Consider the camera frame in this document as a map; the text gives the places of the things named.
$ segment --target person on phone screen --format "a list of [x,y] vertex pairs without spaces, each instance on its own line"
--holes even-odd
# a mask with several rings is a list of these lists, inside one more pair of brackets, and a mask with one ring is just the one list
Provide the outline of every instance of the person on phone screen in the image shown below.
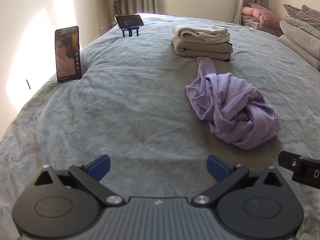
[[58,76],[70,76],[76,74],[75,60],[67,57],[67,51],[72,44],[71,37],[56,41],[56,64]]

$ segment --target electrical outlet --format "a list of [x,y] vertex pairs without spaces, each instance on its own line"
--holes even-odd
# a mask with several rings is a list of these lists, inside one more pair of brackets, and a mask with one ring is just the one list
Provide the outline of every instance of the electrical outlet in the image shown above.
[[99,26],[98,27],[98,33],[100,33],[104,28],[105,28],[105,26]]

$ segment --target blue gripper pad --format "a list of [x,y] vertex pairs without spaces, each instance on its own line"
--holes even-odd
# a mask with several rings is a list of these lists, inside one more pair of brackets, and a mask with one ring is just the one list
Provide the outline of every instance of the blue gripper pad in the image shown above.
[[88,175],[96,181],[100,181],[109,171],[111,167],[110,157],[108,155],[101,158],[95,164],[88,168]]
[[207,158],[207,171],[217,182],[228,177],[231,174],[230,169],[231,167],[229,165],[225,166],[223,161],[217,157],[209,156]]

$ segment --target pink pillow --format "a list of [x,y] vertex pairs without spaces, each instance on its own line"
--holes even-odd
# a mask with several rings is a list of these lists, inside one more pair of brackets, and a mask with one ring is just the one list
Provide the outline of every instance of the pink pillow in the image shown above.
[[289,8],[291,8],[291,9],[297,11],[297,12],[303,12],[305,15],[308,15],[308,16],[310,16],[310,17],[312,17],[312,18],[317,19],[317,20],[320,21],[320,17],[318,17],[318,16],[316,16],[316,15],[314,15],[314,14],[308,13],[308,12],[306,12],[306,11],[304,11],[304,10],[301,10],[301,9],[299,9],[299,8],[297,8],[297,7],[294,7],[294,6],[292,6],[292,5],[289,5],[289,4],[283,4],[283,6],[284,6],[284,5],[285,5],[285,6],[288,6]]
[[251,7],[248,7],[248,6],[243,6],[242,7],[242,14],[253,16],[253,11],[254,11],[254,8],[251,8]]
[[242,14],[249,15],[249,16],[254,16],[259,20],[260,23],[265,21],[262,13],[259,10],[255,9],[255,8],[244,6],[242,8]]
[[261,13],[261,19],[257,17],[261,25],[280,29],[280,20],[273,12],[269,11],[267,8],[264,8],[262,5],[257,3],[250,2],[248,4],[251,8],[257,9]]

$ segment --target gray bedspread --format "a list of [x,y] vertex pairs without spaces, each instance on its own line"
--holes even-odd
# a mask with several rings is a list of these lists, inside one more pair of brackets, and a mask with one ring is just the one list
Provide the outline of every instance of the gray bedspread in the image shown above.
[[[127,198],[196,195],[214,183],[205,166],[210,154],[252,170],[277,166],[282,149],[319,159],[320,73],[276,36],[194,18],[144,23],[139,37],[123,38],[114,28],[88,45],[81,51],[84,77],[62,84],[52,77],[8,127],[0,141],[1,239],[18,236],[12,205],[44,163],[66,169],[108,154],[111,171],[101,182]],[[217,72],[231,72],[260,90],[279,113],[278,136],[241,150],[210,133],[186,96],[198,65],[196,58],[175,54],[176,23],[228,28],[234,53],[228,63],[214,60]],[[298,238],[320,239],[320,191],[279,169],[304,207]]]

